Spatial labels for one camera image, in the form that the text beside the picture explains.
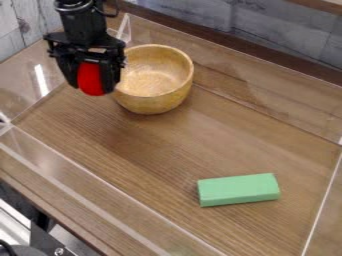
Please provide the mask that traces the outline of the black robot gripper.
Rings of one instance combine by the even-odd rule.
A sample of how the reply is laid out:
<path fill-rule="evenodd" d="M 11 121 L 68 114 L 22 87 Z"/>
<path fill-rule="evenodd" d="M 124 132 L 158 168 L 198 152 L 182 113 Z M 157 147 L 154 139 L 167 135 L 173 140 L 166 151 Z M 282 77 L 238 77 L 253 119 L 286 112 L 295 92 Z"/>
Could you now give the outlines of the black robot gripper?
<path fill-rule="evenodd" d="M 54 8 L 63 31 L 46 34 L 44 40 L 68 84 L 79 88 L 82 62 L 99 63 L 102 91 L 112 93 L 120 82 L 126 43 L 108 34 L 107 18 L 119 16 L 119 7 L 112 12 L 102 4 L 55 4 Z"/>

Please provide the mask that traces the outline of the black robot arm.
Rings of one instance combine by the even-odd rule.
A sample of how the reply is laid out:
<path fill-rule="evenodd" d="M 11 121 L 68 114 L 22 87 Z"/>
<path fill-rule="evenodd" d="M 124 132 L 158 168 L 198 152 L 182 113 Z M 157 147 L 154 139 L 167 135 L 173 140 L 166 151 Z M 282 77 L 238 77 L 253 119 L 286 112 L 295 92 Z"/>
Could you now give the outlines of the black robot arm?
<path fill-rule="evenodd" d="M 63 31 L 44 35 L 48 55 L 68 84 L 90 96 L 111 94 L 126 66 L 126 42 L 107 33 L 103 0 L 55 0 Z"/>

